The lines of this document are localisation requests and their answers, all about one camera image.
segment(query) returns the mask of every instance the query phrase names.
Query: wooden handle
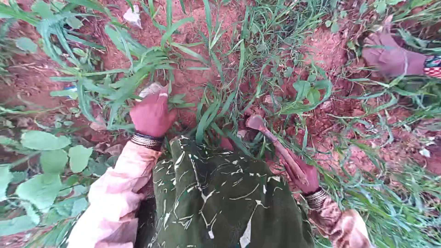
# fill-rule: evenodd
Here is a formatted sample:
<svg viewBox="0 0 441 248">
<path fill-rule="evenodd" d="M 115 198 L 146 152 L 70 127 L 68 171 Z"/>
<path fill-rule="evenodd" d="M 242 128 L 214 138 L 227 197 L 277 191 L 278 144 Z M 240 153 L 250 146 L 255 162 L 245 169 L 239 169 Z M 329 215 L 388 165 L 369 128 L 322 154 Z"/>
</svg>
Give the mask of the wooden handle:
<svg viewBox="0 0 441 248">
<path fill-rule="evenodd" d="M 285 158 L 285 161 L 288 163 L 288 165 L 293 169 L 294 171 L 291 171 L 291 173 L 294 173 L 297 177 L 297 179 L 303 184 L 303 185 L 309 185 L 309 182 L 306 178 L 305 173 L 302 171 L 300 166 L 294 161 L 294 159 L 291 157 L 289 152 L 286 150 L 286 148 L 280 143 L 280 141 L 272 134 L 268 129 L 261 129 L 260 130 L 266 137 L 268 137 L 272 142 L 273 145 L 276 147 L 276 149 L 282 154 L 282 156 Z"/>
</svg>

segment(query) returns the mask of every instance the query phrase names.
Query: green patterned fabric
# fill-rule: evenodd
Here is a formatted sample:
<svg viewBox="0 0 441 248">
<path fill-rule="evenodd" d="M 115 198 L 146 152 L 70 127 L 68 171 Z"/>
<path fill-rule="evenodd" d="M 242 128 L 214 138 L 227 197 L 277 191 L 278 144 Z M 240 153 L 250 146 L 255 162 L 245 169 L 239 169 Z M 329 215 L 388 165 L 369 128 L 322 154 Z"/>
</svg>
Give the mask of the green patterned fabric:
<svg viewBox="0 0 441 248">
<path fill-rule="evenodd" d="M 255 159 L 181 136 L 153 169 L 156 233 L 147 247 L 313 247 L 288 183 Z"/>
</svg>

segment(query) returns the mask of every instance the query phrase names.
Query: metal bangle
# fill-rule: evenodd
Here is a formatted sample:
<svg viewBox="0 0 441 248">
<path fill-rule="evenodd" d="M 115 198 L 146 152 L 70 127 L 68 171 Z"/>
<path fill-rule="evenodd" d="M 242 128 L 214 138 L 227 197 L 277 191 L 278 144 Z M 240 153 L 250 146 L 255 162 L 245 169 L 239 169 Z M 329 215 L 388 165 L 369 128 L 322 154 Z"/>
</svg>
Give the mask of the metal bangle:
<svg viewBox="0 0 441 248">
<path fill-rule="evenodd" d="M 323 203 L 325 202 L 325 199 L 328 195 L 326 192 L 319 188 L 316 192 L 308 195 L 304 195 L 306 202 L 308 202 L 308 206 L 312 209 L 321 208 L 323 206 Z"/>
<path fill-rule="evenodd" d="M 162 146 L 163 139 L 164 138 L 156 138 L 150 135 L 143 135 L 136 133 L 135 135 L 132 136 L 131 142 L 150 149 L 157 149 Z"/>
</svg>

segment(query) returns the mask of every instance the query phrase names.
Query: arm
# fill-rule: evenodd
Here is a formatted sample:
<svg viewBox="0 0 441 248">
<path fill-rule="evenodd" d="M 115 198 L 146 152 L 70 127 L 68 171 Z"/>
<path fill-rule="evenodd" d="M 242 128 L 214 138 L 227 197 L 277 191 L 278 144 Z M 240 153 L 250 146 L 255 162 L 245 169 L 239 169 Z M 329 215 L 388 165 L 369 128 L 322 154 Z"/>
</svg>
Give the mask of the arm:
<svg viewBox="0 0 441 248">
<path fill-rule="evenodd" d="M 331 197 L 326 196 L 321 207 L 309 212 L 310 220 L 319 233 L 329 238 L 336 248 L 369 248 L 366 225 L 355 210 L 342 212 Z"/>
<path fill-rule="evenodd" d="M 74 226 L 70 248 L 131 248 L 136 239 L 136 211 L 145 198 L 143 187 L 161 155 L 161 140 L 176 118 L 168 112 L 163 91 L 144 98 L 131 111 L 136 134 L 127 142 L 115 168 L 109 168 L 90 187 L 90 206 Z"/>
<path fill-rule="evenodd" d="M 329 238 L 335 248 L 371 247 L 366 225 L 358 212 L 355 210 L 342 212 L 337 203 L 319 187 L 317 169 L 307 165 L 292 151 L 287 150 L 308 179 L 309 184 L 304 185 L 297 178 L 292 178 L 311 208 L 309 218 L 319 233 Z M 285 167 L 289 167 L 284 160 L 281 159 L 280 162 Z"/>
<path fill-rule="evenodd" d="M 139 191 L 152 176 L 160 155 L 127 143 L 115 168 L 90 187 L 90 206 L 73 228 L 69 247 L 133 247 L 138 227 L 135 212 L 144 199 Z"/>
</svg>

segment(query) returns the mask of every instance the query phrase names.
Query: woman's right hand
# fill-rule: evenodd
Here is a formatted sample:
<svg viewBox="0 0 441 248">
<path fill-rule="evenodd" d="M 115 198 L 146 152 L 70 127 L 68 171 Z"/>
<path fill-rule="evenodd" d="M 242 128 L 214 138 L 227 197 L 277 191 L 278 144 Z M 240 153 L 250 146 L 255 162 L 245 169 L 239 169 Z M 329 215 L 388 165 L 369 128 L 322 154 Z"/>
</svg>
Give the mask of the woman's right hand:
<svg viewBox="0 0 441 248">
<path fill-rule="evenodd" d="M 303 173 L 305 173 L 306 179 L 308 180 L 309 184 L 304 185 L 297 178 L 291 178 L 292 181 L 297 185 L 297 187 L 300 188 L 300 190 L 304 194 L 310 194 L 316 192 L 320 187 L 318 183 L 317 169 L 312 165 L 306 164 L 299 156 L 295 155 L 290 149 L 286 148 L 286 150 L 289 152 L 289 154 L 294 159 L 294 161 L 302 169 Z M 285 166 L 285 168 L 289 166 L 283 157 L 280 159 L 280 162 Z"/>
</svg>

